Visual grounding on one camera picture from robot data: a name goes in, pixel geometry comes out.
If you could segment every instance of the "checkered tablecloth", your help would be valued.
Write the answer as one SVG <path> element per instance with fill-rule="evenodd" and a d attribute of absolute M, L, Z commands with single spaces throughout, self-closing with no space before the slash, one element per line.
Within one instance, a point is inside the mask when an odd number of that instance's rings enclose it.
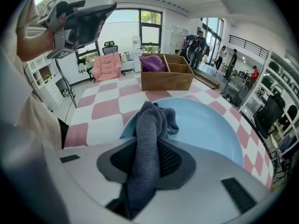
<path fill-rule="evenodd" d="M 72 117 L 65 147 L 91 146 L 119 139 L 127 121 L 144 101 L 184 97 L 215 109 L 236 132 L 244 158 L 244 169 L 268 188 L 273 165 L 250 124 L 219 94 L 193 79 L 189 91 L 141 91 L 141 76 L 126 75 L 94 84 L 86 89 Z"/>

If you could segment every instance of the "black metal railing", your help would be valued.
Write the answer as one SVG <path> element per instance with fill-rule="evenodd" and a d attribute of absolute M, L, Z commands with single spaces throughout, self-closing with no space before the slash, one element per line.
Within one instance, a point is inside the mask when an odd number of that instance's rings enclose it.
<path fill-rule="evenodd" d="M 229 35 L 229 43 L 243 47 L 246 50 L 250 50 L 254 54 L 266 59 L 267 50 L 240 37 Z"/>

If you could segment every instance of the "cable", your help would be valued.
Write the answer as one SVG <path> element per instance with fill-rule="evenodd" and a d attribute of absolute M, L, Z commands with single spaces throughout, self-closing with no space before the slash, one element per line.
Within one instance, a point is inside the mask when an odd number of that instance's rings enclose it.
<path fill-rule="evenodd" d="M 61 74 L 61 76 L 62 76 L 62 78 L 63 78 L 63 80 L 64 80 L 64 82 L 65 82 L 66 88 L 67 88 L 67 90 L 69 91 L 69 95 L 70 95 L 70 97 L 71 97 L 71 100 L 72 100 L 72 102 L 74 103 L 75 108 L 77 108 L 77 104 L 76 104 L 76 101 L 75 101 L 75 98 L 74 98 L 74 94 L 73 94 L 73 92 L 72 92 L 72 90 L 71 90 L 71 85 L 70 85 L 70 83 L 68 82 L 68 80 L 64 77 L 64 75 L 63 75 L 63 73 L 62 73 L 62 71 L 61 71 L 61 68 L 60 68 L 60 66 L 59 66 L 59 63 L 58 63 L 57 59 L 55 59 L 55 63 L 56 63 L 56 66 L 57 66 L 57 68 L 58 68 L 59 73 Z"/>
<path fill-rule="evenodd" d="M 67 115 L 68 115 L 68 113 L 69 113 L 69 111 L 70 111 L 71 103 L 70 103 L 69 109 L 67 110 L 67 113 L 66 113 L 66 116 L 65 116 L 65 120 L 64 120 L 65 123 L 66 123 Z"/>

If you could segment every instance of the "blue plate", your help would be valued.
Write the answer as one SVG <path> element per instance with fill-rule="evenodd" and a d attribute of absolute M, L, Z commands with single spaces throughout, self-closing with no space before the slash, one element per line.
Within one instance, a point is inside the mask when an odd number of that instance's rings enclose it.
<path fill-rule="evenodd" d="M 242 149 L 236 133 L 217 111 L 186 98 L 164 98 L 155 101 L 162 108 L 173 108 L 179 132 L 170 139 L 216 151 L 243 167 Z M 121 138 L 132 137 L 137 115 L 126 124 Z"/>

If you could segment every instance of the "pink chair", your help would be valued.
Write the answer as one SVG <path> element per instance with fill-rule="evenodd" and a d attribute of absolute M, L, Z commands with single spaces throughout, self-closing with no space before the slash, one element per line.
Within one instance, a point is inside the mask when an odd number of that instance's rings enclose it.
<path fill-rule="evenodd" d="M 92 75 L 97 81 L 121 77 L 120 54 L 114 52 L 105 56 L 95 56 Z"/>

